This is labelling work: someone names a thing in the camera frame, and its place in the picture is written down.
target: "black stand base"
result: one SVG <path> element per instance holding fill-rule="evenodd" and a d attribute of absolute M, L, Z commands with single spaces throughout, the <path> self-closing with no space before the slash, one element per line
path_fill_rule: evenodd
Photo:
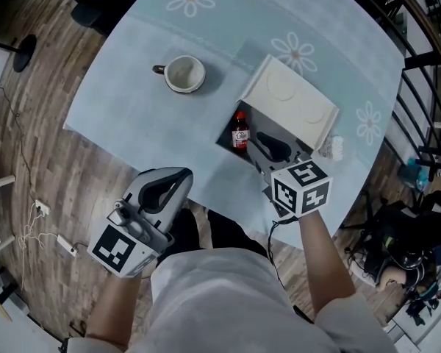
<path fill-rule="evenodd" d="M 35 53 L 36 37 L 34 35 L 28 35 L 25 37 L 18 47 L 19 52 L 15 54 L 13 60 L 13 69 L 15 72 L 21 72 L 31 61 L 32 55 Z"/>

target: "cup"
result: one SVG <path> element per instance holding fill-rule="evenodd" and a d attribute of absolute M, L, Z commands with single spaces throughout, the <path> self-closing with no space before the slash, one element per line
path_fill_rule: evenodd
<path fill-rule="evenodd" d="M 154 65 L 152 71 L 165 76 L 168 87 L 177 93 L 192 93 L 198 90 L 206 78 L 206 68 L 199 59 L 183 55 L 167 65 Z"/>

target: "red bottle cap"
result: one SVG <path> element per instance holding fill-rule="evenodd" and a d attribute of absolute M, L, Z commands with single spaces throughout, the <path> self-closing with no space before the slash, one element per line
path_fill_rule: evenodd
<path fill-rule="evenodd" d="M 246 117 L 247 117 L 247 115 L 245 114 L 244 111 L 237 111 L 237 113 L 235 114 L 235 118 L 237 120 L 245 119 Z"/>

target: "mug handle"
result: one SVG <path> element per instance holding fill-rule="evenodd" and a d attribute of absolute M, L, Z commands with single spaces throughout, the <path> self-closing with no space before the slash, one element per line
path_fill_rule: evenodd
<path fill-rule="evenodd" d="M 164 74 L 165 73 L 165 66 L 164 65 L 154 65 L 152 67 L 152 71 L 156 74 Z"/>

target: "shirt sleeve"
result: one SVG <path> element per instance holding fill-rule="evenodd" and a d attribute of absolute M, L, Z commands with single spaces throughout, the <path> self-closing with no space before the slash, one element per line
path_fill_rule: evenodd
<path fill-rule="evenodd" d="M 95 338 L 70 338 L 67 353 L 121 353 L 121 350 L 106 341 Z"/>
<path fill-rule="evenodd" d="M 328 303 L 317 314 L 315 325 L 330 336 L 342 352 L 397 353 L 361 294 Z"/>

